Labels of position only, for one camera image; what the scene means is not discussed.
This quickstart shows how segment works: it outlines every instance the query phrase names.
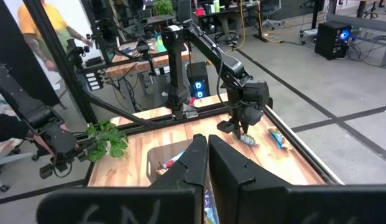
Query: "wooden table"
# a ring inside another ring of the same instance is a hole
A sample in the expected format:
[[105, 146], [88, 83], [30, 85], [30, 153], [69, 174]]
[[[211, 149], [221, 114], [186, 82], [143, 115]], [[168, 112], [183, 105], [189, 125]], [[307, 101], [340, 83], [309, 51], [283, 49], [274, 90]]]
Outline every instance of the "wooden table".
[[[155, 39], [151, 39], [151, 40], [149, 40], [149, 42], [155, 43]], [[123, 50], [127, 46], [134, 46], [134, 45], [136, 45], [136, 43], [137, 42], [123, 44], [120, 46], [119, 50]], [[188, 47], [186, 45], [185, 45], [185, 48], [186, 48], [186, 50], [182, 52], [182, 60], [183, 61], [188, 60], [188, 54], [189, 54]], [[158, 53], [158, 49], [156, 47], [154, 47], [154, 50], [150, 50], [150, 53], [156, 54], [156, 53]], [[112, 63], [120, 62], [123, 60], [129, 60], [129, 59], [123, 55], [115, 55], [113, 60], [112, 60]], [[167, 66], [168, 64], [169, 64], [168, 55], [163, 55], [163, 56], [153, 58], [154, 68], [164, 67], [164, 66]], [[116, 77], [119, 77], [121, 75], [124, 75], [129, 70], [131, 73], [146, 72], [146, 71], [150, 70], [150, 64], [148, 61], [125, 63], [123, 65], [108, 68], [106, 70], [106, 75], [110, 78], [116, 78]]]
[[[227, 100], [227, 95], [223, 94], [222, 98]], [[206, 106], [218, 102], [217, 96], [209, 96], [196, 100], [195, 106]], [[157, 108], [136, 113], [135, 115], [148, 119], [170, 113], [170, 110], [167, 108]], [[148, 152], [155, 147], [193, 139], [193, 135], [197, 133], [207, 137], [209, 134], [217, 134], [246, 157], [291, 184], [324, 184], [322, 178], [295, 149], [286, 151], [277, 147], [266, 128], [267, 126], [273, 126], [268, 117], [263, 116], [259, 123], [249, 127], [248, 134], [255, 138], [256, 142], [260, 145], [259, 147], [245, 145], [231, 134], [225, 134], [216, 129], [216, 125], [221, 120], [228, 119], [229, 116], [227, 114], [222, 114], [199, 121], [129, 136], [127, 154], [120, 159], [104, 156], [94, 165], [88, 186], [149, 186], [151, 182], [147, 170], [151, 168], [147, 167], [149, 166]], [[112, 119], [111, 122], [117, 125], [130, 123], [126, 118], [120, 117]], [[170, 159], [172, 155], [164, 155], [164, 157]]]

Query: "person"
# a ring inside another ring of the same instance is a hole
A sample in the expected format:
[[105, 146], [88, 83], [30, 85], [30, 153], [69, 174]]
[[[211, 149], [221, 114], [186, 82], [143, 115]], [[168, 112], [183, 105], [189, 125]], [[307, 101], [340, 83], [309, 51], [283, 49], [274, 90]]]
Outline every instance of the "person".
[[[84, 38], [64, 21], [60, 13], [53, 5], [46, 3], [45, 0], [40, 1], [48, 15], [50, 22], [52, 23], [53, 28], [56, 31], [57, 37], [62, 44], [64, 51], [67, 49], [67, 40], [72, 38], [80, 40], [90, 47], [93, 46], [92, 41]], [[57, 72], [58, 70], [53, 62], [52, 55], [50, 54], [46, 43], [44, 42], [37, 26], [35, 25], [35, 22], [32, 20], [31, 15], [24, 4], [21, 5], [17, 11], [17, 16], [19, 18], [19, 27], [27, 44], [38, 56], [38, 58], [44, 62], [46, 68], [49, 71]]]
[[[227, 8], [230, 6], [230, 4], [234, 4], [232, 0], [220, 0], [220, 5], [224, 6], [227, 10]], [[230, 47], [235, 47], [238, 44], [240, 34], [241, 34], [241, 26], [242, 26], [242, 19], [241, 15], [236, 13], [226, 13], [221, 14], [218, 16], [218, 19], [220, 23], [222, 24], [224, 36], [226, 38], [226, 43]], [[233, 38], [230, 36], [229, 31], [229, 19], [232, 19], [236, 22], [236, 34]]]

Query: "tattooed arm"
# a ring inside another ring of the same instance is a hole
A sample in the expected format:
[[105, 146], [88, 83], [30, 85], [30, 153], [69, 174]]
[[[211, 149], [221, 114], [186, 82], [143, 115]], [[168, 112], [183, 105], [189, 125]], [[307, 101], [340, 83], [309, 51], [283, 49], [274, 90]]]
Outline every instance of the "tattooed arm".
[[68, 33], [70, 34], [70, 36], [72, 37], [72, 38], [75, 38], [75, 39], [77, 39], [77, 40], [80, 40], [80, 41], [82, 41], [84, 44], [86, 44], [86, 45], [89, 45], [89, 46], [92, 46], [93, 45], [93, 43], [92, 43], [92, 41], [90, 41], [90, 40], [87, 40], [86, 38], [84, 38], [81, 34], [79, 34], [77, 31], [75, 31], [73, 28], [71, 28], [71, 27], [67, 27], [66, 28], [67, 29], [67, 31], [68, 31]]
[[49, 71], [57, 72], [56, 65], [41, 51], [35, 34], [23, 34], [25, 42], [30, 46], [34, 54], [40, 58]]
[[31, 50], [44, 62], [48, 60], [48, 58], [44, 55], [44, 53], [39, 48], [38, 41], [35, 37], [35, 34], [23, 34], [24, 40], [30, 46]]

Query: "yellow shirt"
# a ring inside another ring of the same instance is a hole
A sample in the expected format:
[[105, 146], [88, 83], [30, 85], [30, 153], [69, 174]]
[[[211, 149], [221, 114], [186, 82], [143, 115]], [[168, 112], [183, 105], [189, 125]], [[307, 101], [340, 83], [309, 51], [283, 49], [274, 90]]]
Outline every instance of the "yellow shirt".
[[[42, 5], [49, 17], [50, 23], [56, 31], [60, 43], [62, 44], [64, 50], [66, 50], [67, 40], [72, 39], [67, 31], [67, 23], [64, 21], [60, 13], [53, 5], [47, 3], [43, 3]], [[37, 41], [41, 51], [45, 54], [46, 57], [48, 57], [48, 59], [51, 59], [52, 56], [50, 55], [49, 49], [47, 48], [37, 26], [35, 25], [35, 22], [32, 20], [30, 13], [24, 4], [21, 5], [17, 11], [17, 16], [19, 17], [19, 27], [21, 32], [23, 34], [35, 34], [37, 36]]]

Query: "blue light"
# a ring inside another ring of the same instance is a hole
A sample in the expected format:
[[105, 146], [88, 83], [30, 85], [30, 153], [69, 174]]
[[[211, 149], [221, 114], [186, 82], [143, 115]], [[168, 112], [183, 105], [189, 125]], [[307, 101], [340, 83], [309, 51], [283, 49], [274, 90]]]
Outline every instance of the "blue light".
[[204, 93], [202, 91], [197, 91], [195, 93], [195, 98], [200, 99], [202, 97], [204, 97]]
[[196, 89], [196, 90], [200, 90], [200, 89], [204, 88], [203, 83], [200, 82], [200, 81], [195, 82], [194, 85], [195, 85], [195, 89]]
[[339, 35], [339, 38], [341, 40], [347, 40], [350, 36], [350, 31], [348, 30], [342, 30], [341, 35]]

